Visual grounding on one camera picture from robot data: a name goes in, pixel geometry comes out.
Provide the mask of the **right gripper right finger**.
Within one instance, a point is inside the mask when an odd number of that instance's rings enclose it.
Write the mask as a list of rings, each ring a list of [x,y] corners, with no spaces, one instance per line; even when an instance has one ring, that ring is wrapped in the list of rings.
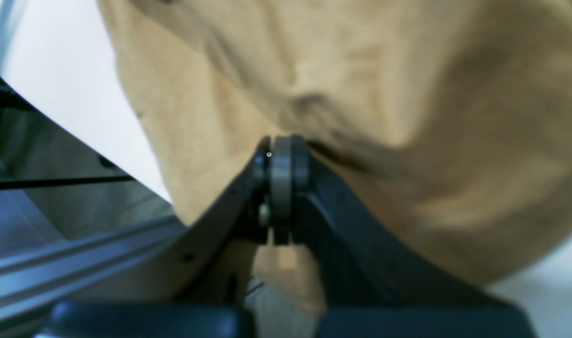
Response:
[[[522,310],[406,247],[292,137],[293,238],[319,264],[318,338],[534,338]]]

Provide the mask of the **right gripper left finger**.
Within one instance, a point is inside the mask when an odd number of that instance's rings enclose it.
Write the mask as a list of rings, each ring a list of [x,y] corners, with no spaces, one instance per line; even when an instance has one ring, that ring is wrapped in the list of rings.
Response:
[[[258,247],[290,243],[294,139],[264,138],[179,239],[52,308],[39,338],[253,338],[244,308]]]

